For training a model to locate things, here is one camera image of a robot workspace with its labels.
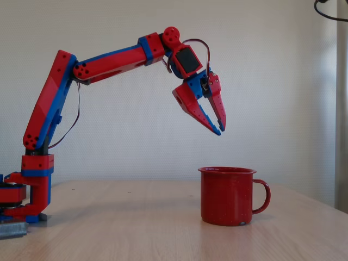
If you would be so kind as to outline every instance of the red mug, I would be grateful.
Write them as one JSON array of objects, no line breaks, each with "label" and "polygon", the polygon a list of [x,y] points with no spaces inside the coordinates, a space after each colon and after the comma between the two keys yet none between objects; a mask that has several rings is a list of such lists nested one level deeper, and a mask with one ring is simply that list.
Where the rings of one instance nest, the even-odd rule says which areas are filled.
[{"label": "red mug", "polygon": [[[220,226],[241,226],[250,223],[253,214],[264,211],[271,200],[268,184],[253,179],[255,170],[240,167],[202,167],[201,216],[203,221]],[[266,189],[262,207],[252,210],[252,184]]]}]

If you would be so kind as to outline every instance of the blue plastic part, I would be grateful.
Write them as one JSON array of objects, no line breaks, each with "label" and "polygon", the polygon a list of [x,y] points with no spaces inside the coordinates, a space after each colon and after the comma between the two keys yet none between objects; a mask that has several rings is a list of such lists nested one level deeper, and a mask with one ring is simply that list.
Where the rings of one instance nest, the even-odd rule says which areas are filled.
[{"label": "blue plastic part", "polygon": [[113,52],[110,52],[110,53],[101,54],[101,55],[95,56],[93,58],[81,61],[81,62],[77,63],[76,65],[81,65],[82,63],[89,63],[89,62],[94,61],[94,60],[98,60],[98,59],[101,59],[101,58],[104,58],[104,57],[107,57],[107,56],[110,56],[110,55],[114,55],[116,53],[123,53],[123,52],[129,51],[129,50],[137,49],[139,47],[141,47],[141,45],[137,44],[137,45],[130,46],[130,47],[127,47],[127,48],[124,48],[124,49],[120,49],[120,50],[117,50],[117,51],[113,51]]},{"label": "blue plastic part", "polygon": [[170,62],[170,67],[172,69],[172,72],[175,74],[176,77],[178,77],[179,79],[183,79],[184,77],[181,75],[180,71],[178,70],[178,68],[176,68],[176,65],[174,62]]},{"label": "blue plastic part", "polygon": [[52,180],[52,174],[48,175],[48,197],[47,197],[47,205],[51,202],[51,180]]},{"label": "blue plastic part", "polygon": [[218,123],[219,123],[220,130],[221,130],[222,132],[224,132],[224,131],[225,131],[224,125],[222,125],[222,122],[221,122],[220,120],[217,120],[217,121],[218,121]]},{"label": "blue plastic part", "polygon": [[70,79],[70,73],[75,65],[75,62],[76,62],[75,55],[71,55],[68,65],[66,67],[66,70],[64,72],[63,78],[59,84],[57,94],[55,95],[55,98],[52,102],[52,105],[46,116],[45,122],[40,131],[39,140],[38,140],[38,143],[36,144],[36,148],[40,148],[42,144],[44,143],[48,129],[49,129],[49,132],[47,135],[49,138],[49,143],[51,142],[53,138],[53,134],[57,126],[58,118],[60,116],[61,110],[63,109],[66,95],[72,83],[72,80]]},{"label": "blue plastic part", "polygon": [[203,75],[206,75],[205,71],[202,71],[187,80],[187,84],[190,86],[191,91],[195,94],[196,99],[203,97],[203,91],[201,87],[201,78],[203,78]]},{"label": "blue plastic part", "polygon": [[26,223],[38,223],[39,216],[26,216]]},{"label": "blue plastic part", "polygon": [[54,172],[54,167],[48,170],[22,170],[23,177],[47,177]]},{"label": "blue plastic part", "polygon": [[61,123],[61,119],[62,119],[62,118],[63,118],[62,116],[59,116],[59,117],[57,118],[57,120],[56,120],[56,124],[57,124],[57,125]]},{"label": "blue plastic part", "polygon": [[0,220],[9,220],[12,219],[12,216],[0,216]]},{"label": "blue plastic part", "polygon": [[219,129],[212,123],[209,116],[204,112],[202,106],[200,106],[200,108],[201,108],[202,113],[206,116],[206,119],[209,122],[209,125],[213,128],[214,133],[220,136],[221,132],[219,131]]},{"label": "blue plastic part", "polygon": [[150,48],[150,45],[148,44],[145,37],[141,37],[138,39],[138,44],[142,46],[142,49],[144,50],[145,56],[146,56],[146,62],[145,66],[151,65],[153,62],[153,54]]}]

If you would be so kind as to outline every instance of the cable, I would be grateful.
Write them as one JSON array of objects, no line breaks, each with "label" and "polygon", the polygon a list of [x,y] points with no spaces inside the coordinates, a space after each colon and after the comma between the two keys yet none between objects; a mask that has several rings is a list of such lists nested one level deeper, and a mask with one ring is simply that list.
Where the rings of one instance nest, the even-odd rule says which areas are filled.
[{"label": "cable", "polygon": [[334,20],[334,21],[348,22],[348,19],[336,18],[336,17],[328,16],[328,15],[322,13],[321,11],[318,10],[318,7],[317,7],[318,2],[319,2],[318,0],[315,1],[315,3],[314,3],[314,9],[315,9],[315,11],[316,11],[319,15],[321,15],[321,16],[323,16],[323,17],[325,17],[325,18],[328,18],[328,19],[330,19],[330,20]]},{"label": "cable", "polygon": [[[206,75],[207,75],[207,81],[209,81],[209,67],[210,67],[210,49],[209,46],[207,45],[206,42],[204,42],[201,39],[188,39],[183,41],[182,43],[185,44],[187,42],[200,42],[201,44],[203,44],[206,49],[207,49],[207,66],[206,66]],[[170,56],[168,57],[168,61],[165,62],[164,59],[162,59],[162,63],[167,67],[167,70],[169,73],[172,73],[172,70],[170,69],[170,60],[172,58],[172,54],[170,54]]]},{"label": "cable", "polygon": [[77,90],[78,90],[78,113],[77,113],[77,117],[76,117],[76,120],[75,122],[73,123],[73,125],[70,127],[70,129],[64,134],[64,136],[59,140],[57,141],[55,144],[53,144],[52,146],[48,147],[49,149],[51,148],[54,148],[56,147],[56,145],[60,144],[60,142],[62,140],[64,140],[65,136],[69,133],[69,131],[71,131],[71,129],[75,126],[76,122],[78,121],[78,119],[80,118],[80,100],[81,100],[81,97],[80,97],[80,89],[81,89],[81,85],[80,83],[76,82],[77,84]]}]

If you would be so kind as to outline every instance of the mug rim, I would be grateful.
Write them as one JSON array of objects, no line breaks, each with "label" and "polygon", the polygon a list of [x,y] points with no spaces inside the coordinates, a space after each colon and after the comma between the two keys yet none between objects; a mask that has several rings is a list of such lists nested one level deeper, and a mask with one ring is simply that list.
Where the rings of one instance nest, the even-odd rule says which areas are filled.
[{"label": "mug rim", "polygon": [[256,170],[253,169],[247,169],[244,167],[201,167],[198,169],[202,173],[209,173],[209,174],[254,174],[256,173]]}]

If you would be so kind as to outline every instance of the metal plate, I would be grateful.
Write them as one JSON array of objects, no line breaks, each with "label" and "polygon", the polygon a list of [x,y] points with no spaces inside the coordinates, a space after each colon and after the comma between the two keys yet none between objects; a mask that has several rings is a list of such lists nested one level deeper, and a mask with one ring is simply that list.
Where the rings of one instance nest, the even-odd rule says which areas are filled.
[{"label": "metal plate", "polygon": [[0,238],[20,237],[27,234],[28,223],[18,220],[0,220]]}]

